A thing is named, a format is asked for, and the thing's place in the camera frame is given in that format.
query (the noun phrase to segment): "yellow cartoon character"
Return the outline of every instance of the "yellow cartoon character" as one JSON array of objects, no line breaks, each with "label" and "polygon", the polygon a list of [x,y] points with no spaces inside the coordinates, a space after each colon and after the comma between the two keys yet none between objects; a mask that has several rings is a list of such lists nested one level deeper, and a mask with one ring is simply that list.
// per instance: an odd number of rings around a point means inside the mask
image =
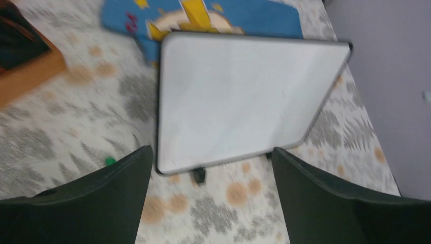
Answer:
[{"label": "yellow cartoon character", "polygon": [[156,21],[147,21],[148,36],[161,41],[173,29],[190,32],[244,34],[241,28],[233,27],[226,18],[214,11],[208,11],[202,0],[179,2],[182,10],[165,13]]}]

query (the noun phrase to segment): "white board surface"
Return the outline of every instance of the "white board surface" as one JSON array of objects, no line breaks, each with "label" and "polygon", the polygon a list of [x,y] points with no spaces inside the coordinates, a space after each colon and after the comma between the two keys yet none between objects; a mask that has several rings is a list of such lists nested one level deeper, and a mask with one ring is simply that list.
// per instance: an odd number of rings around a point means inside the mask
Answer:
[{"label": "white board surface", "polygon": [[158,170],[299,144],[350,51],[344,42],[169,34],[161,49]]}]

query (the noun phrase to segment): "wooden tray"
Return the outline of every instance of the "wooden tray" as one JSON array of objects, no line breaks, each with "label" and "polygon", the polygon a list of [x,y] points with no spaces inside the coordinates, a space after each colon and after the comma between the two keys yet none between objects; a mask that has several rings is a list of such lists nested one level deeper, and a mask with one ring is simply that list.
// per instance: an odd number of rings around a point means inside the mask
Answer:
[{"label": "wooden tray", "polygon": [[50,50],[0,75],[0,107],[66,70],[60,50],[39,31],[35,31]]}]

